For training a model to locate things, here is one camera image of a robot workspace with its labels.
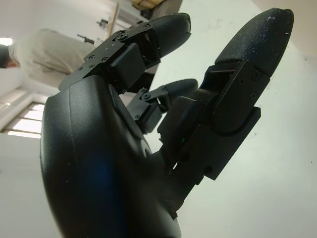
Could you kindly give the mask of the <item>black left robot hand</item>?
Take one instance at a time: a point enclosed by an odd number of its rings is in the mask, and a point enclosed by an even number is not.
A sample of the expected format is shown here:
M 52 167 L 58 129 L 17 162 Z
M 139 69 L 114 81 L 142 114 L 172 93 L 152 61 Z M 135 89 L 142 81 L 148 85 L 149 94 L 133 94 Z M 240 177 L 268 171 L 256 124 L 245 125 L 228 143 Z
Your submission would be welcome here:
M 256 101 L 288 44 L 294 14 L 272 8 L 231 39 L 199 84 L 120 95 L 184 44 L 175 13 L 118 31 L 47 99 L 41 169 L 65 238 L 179 238 L 177 211 L 204 177 L 216 179 L 261 117 Z

